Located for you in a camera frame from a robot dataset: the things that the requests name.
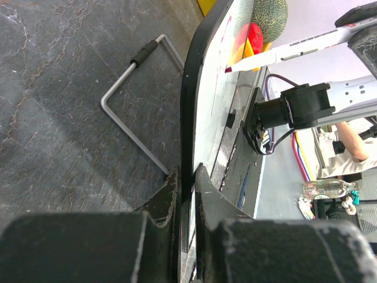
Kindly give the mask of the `person in white shirt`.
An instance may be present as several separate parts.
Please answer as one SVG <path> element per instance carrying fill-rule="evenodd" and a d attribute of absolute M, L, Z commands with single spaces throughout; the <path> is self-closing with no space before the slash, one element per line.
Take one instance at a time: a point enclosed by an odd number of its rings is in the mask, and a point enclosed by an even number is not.
<path fill-rule="evenodd" d="M 318 179 L 362 173 L 376 167 L 376 129 L 373 136 L 363 137 L 364 132 L 376 127 L 376 121 L 360 118 L 339 122 L 332 127 L 331 132 L 320 129 L 318 140 L 321 149 L 337 147 L 338 152 L 326 157 L 327 166 L 318 166 Z"/>

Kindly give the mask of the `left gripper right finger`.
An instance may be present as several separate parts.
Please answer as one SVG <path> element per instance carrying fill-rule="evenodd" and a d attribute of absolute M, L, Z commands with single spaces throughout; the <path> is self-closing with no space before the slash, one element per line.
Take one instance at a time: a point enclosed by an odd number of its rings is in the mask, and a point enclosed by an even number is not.
<path fill-rule="evenodd" d="M 376 258 L 347 221 L 256 221 L 195 174 L 201 282 L 375 282 Z"/>

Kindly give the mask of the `yellow plastic fruit tray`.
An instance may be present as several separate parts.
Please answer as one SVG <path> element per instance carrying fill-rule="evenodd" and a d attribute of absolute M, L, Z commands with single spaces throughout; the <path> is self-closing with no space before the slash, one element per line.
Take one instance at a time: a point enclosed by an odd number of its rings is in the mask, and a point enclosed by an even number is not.
<path fill-rule="evenodd" d="M 240 60 L 251 57 L 254 54 L 248 39 L 249 27 L 252 23 L 250 18 L 252 5 L 247 1 L 233 1 L 220 22 L 218 35 L 214 39 L 214 50 L 210 51 L 215 60 L 221 60 L 219 71 Z"/>

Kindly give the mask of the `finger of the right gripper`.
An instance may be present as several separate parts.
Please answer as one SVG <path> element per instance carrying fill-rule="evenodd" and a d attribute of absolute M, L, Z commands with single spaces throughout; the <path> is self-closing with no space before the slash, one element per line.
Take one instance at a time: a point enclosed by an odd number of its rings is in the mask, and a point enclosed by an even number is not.
<path fill-rule="evenodd" d="M 376 78 L 377 60 L 376 28 L 363 28 L 348 41 L 348 48 L 361 60 Z"/>
<path fill-rule="evenodd" d="M 347 24 L 363 21 L 377 14 L 377 2 L 371 2 L 352 8 L 335 21 L 335 27 L 341 27 Z"/>

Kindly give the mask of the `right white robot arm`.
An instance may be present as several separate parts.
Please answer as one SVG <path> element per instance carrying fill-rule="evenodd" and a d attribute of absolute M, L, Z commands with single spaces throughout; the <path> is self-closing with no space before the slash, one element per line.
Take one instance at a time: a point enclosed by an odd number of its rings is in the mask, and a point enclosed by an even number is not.
<path fill-rule="evenodd" d="M 329 32 L 266 52 L 262 64 L 287 61 L 345 43 L 370 75 L 317 85 L 303 84 L 283 91 L 279 98 L 255 102 L 248 115 L 254 129 L 282 124 L 288 124 L 291 129 L 307 129 L 332 115 L 345 119 L 354 105 L 376 99 L 376 3 L 351 9 L 335 22 L 335 26 Z"/>

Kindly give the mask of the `white whiteboard black frame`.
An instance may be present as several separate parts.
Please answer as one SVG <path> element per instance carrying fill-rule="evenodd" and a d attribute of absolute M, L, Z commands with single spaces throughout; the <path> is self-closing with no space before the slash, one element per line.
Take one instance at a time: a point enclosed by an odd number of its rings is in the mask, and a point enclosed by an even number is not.
<path fill-rule="evenodd" d="M 181 243 L 190 244 L 191 196 L 199 164 L 213 170 L 239 73 L 226 68 L 243 58 L 254 1 L 216 1 L 192 37 L 180 91 Z"/>

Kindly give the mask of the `green netted melon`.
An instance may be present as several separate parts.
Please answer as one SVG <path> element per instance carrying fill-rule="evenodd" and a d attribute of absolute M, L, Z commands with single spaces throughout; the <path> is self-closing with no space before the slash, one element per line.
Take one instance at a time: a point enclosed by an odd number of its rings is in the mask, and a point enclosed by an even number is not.
<path fill-rule="evenodd" d="M 286 0 L 254 1 L 252 22 L 262 31 L 265 44 L 272 43 L 281 36 L 287 18 L 288 4 Z"/>

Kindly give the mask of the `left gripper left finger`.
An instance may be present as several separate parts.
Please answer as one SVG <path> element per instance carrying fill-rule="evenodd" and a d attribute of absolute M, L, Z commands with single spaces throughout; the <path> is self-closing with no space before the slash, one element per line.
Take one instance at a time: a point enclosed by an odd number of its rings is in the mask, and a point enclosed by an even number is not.
<path fill-rule="evenodd" d="M 2 282 L 179 282 L 180 170 L 132 212 L 21 216 L 1 235 Z"/>

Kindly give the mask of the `clear plastic bottle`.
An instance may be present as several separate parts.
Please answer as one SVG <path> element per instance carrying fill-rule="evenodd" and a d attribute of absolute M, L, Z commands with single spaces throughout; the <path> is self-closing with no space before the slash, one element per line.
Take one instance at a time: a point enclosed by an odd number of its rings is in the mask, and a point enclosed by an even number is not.
<path fill-rule="evenodd" d="M 358 190 L 357 183 L 348 183 L 340 179 L 315 180 L 303 184 L 303 194 L 309 200 L 342 198 Z"/>

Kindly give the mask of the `magenta whiteboard marker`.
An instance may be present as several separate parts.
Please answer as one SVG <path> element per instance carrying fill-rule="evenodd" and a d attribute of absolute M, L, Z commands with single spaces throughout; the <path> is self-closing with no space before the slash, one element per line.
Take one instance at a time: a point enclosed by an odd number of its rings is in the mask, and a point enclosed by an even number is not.
<path fill-rule="evenodd" d="M 282 61 L 288 61 L 297 57 L 334 47 L 348 42 L 355 33 L 360 31 L 362 28 L 370 27 L 373 24 L 376 24 L 376 16 L 346 24 L 322 34 L 314 35 L 290 44 L 281 45 L 266 52 L 261 52 L 251 57 L 244 58 L 239 62 L 228 66 L 225 69 L 225 72 L 233 73 L 238 71 L 254 70 L 255 68 Z"/>

